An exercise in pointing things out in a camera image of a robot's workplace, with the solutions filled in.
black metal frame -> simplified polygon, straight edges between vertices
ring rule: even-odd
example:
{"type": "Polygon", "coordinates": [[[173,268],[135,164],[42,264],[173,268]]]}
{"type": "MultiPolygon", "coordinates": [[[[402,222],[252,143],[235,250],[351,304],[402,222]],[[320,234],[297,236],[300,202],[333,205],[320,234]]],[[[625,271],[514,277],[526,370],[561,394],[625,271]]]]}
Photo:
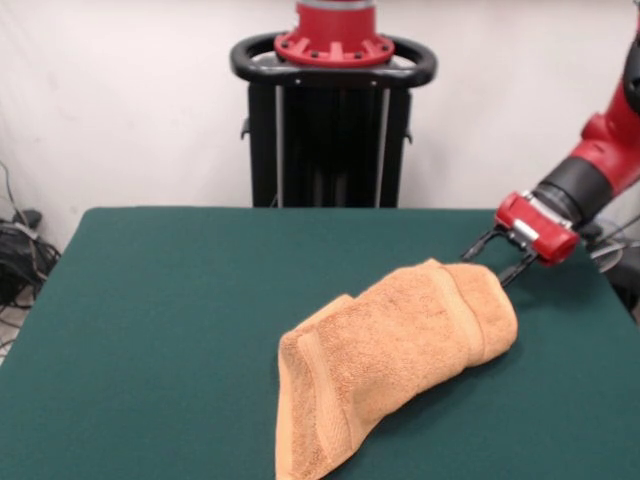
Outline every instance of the black metal frame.
{"type": "Polygon", "coordinates": [[[233,72],[250,83],[242,136],[251,138],[254,206],[397,207],[409,89],[434,78],[435,55],[389,37],[395,56],[413,65],[296,65],[275,54],[278,35],[248,38],[231,51],[233,72]]]}

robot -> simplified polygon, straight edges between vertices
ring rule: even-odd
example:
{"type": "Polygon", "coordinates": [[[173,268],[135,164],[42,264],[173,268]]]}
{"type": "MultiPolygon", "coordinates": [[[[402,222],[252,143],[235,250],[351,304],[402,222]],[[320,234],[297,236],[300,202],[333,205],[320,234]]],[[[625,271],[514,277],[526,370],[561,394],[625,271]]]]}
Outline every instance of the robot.
{"type": "Polygon", "coordinates": [[[462,255],[473,261],[488,242],[506,239],[523,257],[500,275],[505,287],[537,262],[552,267],[567,260],[581,232],[640,179],[640,11],[638,18],[608,109],[589,119],[578,145],[534,189],[507,196],[493,228],[462,255]]]}
{"type": "MultiPolygon", "coordinates": [[[[498,237],[515,245],[523,256],[500,275],[505,287],[535,263],[567,260],[594,238],[602,210],[640,179],[635,3],[639,26],[607,110],[535,188],[510,194],[493,228],[462,255],[474,261],[498,237]]],[[[409,90],[435,78],[435,54],[378,34],[373,0],[297,0],[296,11],[292,31],[243,40],[231,53],[233,71],[250,82],[243,135],[251,136],[254,206],[397,207],[409,90]],[[267,53],[272,58],[262,59],[267,53]]],[[[640,257],[626,276],[640,298],[640,257]]]]}

folded towel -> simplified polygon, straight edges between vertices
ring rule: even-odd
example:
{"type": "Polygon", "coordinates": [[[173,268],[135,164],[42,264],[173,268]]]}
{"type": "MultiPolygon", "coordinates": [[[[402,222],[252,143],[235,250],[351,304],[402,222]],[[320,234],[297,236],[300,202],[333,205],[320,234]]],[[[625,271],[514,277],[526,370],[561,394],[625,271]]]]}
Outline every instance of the folded towel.
{"type": "Polygon", "coordinates": [[[516,340],[514,309],[479,265],[430,260],[334,300],[278,351],[277,480],[317,480],[417,394],[516,340]]]}

table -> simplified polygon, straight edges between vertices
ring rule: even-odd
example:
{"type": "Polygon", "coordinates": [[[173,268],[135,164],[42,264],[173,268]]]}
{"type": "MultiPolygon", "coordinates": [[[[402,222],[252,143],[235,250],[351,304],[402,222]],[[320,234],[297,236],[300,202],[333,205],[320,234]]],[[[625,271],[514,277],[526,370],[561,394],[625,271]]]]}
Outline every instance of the table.
{"type": "MultiPolygon", "coordinates": [[[[0,368],[3,480],[273,478],[280,336],[486,211],[96,209],[0,368]]],[[[500,242],[481,258],[500,268],[500,242]]],[[[388,417],[331,479],[637,479],[640,336],[583,252],[509,290],[513,349],[388,417]]]]}

black handle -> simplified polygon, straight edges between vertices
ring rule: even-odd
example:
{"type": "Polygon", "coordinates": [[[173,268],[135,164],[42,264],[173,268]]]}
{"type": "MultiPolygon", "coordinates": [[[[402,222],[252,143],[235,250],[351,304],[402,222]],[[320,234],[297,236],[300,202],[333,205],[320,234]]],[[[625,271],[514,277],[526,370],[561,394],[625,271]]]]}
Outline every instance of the black handle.
{"type": "Polygon", "coordinates": [[[280,58],[254,61],[274,51],[280,33],[247,38],[231,51],[231,68],[240,78],[252,82],[281,86],[415,88],[430,83],[438,68],[434,53],[411,40],[388,37],[396,45],[395,55],[414,63],[400,67],[392,63],[366,68],[323,68],[295,65],[280,58]]]}

